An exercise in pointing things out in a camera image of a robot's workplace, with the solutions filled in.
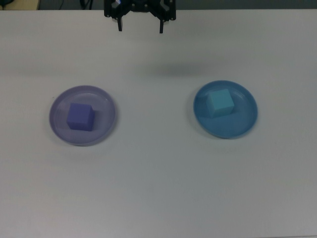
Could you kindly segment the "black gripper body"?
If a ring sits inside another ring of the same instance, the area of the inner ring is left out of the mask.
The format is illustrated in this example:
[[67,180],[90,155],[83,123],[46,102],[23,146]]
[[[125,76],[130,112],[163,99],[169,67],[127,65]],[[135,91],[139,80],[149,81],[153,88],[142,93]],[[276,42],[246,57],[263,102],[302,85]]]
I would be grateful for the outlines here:
[[150,7],[150,0],[131,0],[130,5],[131,5],[131,11],[132,12],[149,12],[149,7]]

